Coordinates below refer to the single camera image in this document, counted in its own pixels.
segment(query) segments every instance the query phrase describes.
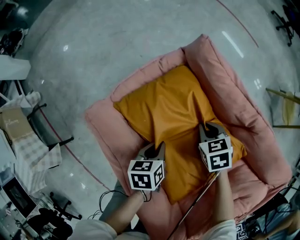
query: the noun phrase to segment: white cloth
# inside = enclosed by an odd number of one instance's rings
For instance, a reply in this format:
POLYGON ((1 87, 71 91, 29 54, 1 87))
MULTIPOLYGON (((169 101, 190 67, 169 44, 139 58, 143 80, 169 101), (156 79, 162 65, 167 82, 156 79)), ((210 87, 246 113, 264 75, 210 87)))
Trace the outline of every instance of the white cloth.
MULTIPOLYGON (((141 232, 125 232, 117 236, 116 231, 107 223, 99 220, 82 220, 77 223, 70 240, 149 240, 141 232)), ((202 240, 235 240, 235 221, 228 220, 211 228, 202 240)))

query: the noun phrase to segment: gray floor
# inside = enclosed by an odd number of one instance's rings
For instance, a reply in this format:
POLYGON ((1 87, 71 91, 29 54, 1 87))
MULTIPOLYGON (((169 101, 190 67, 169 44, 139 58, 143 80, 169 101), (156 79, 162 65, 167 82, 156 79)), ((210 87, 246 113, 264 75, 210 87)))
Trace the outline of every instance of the gray floor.
MULTIPOLYGON (((256 43, 217 0, 53 0, 32 25, 19 52, 32 64, 26 83, 41 92, 48 104, 45 114, 58 134, 75 137, 68 145, 74 155, 108 188, 114 187, 116 177, 86 127, 84 110, 136 68, 189 44, 201 33, 208 34, 231 63, 267 119, 282 124, 282 101, 270 97, 265 88, 299 91, 300 79, 300 40, 296 35, 288 47, 286 33, 276 31, 279 22, 270 14, 273 9, 284 14, 282 1, 220 1, 256 43), (261 87, 256 87, 257 79, 261 87)), ((300 153, 299 130, 274 131, 285 157, 294 163, 300 153)), ((49 171, 47 183, 86 218, 98 209, 106 188, 65 148, 62 155, 62 165, 49 171)))

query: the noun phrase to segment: person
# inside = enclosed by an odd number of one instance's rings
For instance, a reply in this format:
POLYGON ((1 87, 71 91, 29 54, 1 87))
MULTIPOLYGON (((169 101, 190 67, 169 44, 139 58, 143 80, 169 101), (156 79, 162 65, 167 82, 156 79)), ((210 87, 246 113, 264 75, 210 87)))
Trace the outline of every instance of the person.
POLYGON ((254 240, 293 240, 300 234, 300 211, 292 210, 290 204, 282 204, 277 210, 269 213, 268 219, 264 216, 260 217, 258 223, 261 229, 265 229, 265 221, 267 221, 267 228, 271 231, 267 233, 260 233, 256 235, 254 240))
MULTIPOLYGON (((119 182, 115 190, 124 192, 119 182)), ((79 221, 70 240, 150 239, 141 222, 138 222, 134 229, 129 227, 131 220, 145 200, 145 195, 141 191, 134 192, 128 198, 120 192, 114 192, 100 219, 79 221)), ((212 226, 203 236, 203 240, 236 239, 233 197, 227 170, 221 171, 216 180, 212 226)))

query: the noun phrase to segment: yellow pillow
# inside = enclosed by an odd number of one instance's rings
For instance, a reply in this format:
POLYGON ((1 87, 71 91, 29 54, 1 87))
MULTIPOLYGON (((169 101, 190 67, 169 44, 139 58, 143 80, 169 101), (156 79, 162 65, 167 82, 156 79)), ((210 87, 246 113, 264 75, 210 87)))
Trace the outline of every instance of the yellow pillow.
MULTIPOLYGON (((222 123, 188 67, 172 69, 126 95, 114 107, 144 139, 155 142, 156 147, 165 142, 163 188, 172 204, 205 183, 208 170, 198 150, 199 123, 222 123)), ((230 137, 232 161, 236 162, 247 153, 238 139, 230 137)))

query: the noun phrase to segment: pink sofa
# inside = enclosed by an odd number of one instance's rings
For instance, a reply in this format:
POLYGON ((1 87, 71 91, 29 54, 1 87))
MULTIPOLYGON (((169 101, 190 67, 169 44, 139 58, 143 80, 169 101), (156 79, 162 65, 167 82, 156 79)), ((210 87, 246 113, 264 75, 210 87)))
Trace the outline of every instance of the pink sofa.
MULTIPOLYGON (((247 149, 248 155, 229 172, 235 219, 238 222, 277 194, 290 180, 292 173, 279 150, 271 126, 208 36, 201 35, 190 45, 157 57, 136 70, 109 97, 97 101, 86 110, 86 121, 126 193, 130 194, 128 165, 144 140, 114 109, 113 102, 181 64, 191 68, 215 115, 247 149)), ((195 196, 196 193, 190 194, 171 205, 163 190, 153 193, 152 200, 138 212, 151 239, 166 239, 195 196)), ((172 239, 201 239, 210 227, 213 199, 214 185, 196 204, 172 239)))

